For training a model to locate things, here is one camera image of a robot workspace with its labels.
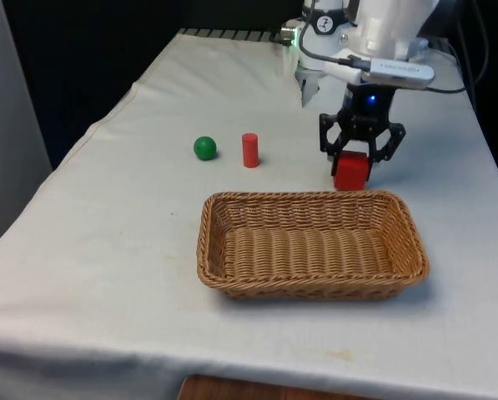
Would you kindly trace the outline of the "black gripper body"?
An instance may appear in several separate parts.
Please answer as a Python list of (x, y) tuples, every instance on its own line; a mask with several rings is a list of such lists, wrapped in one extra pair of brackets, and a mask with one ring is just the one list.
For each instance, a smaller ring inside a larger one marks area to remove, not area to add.
[(347, 84), (339, 111), (340, 127), (344, 130), (353, 127), (385, 130), (390, 124), (394, 95), (394, 87), (370, 83)]

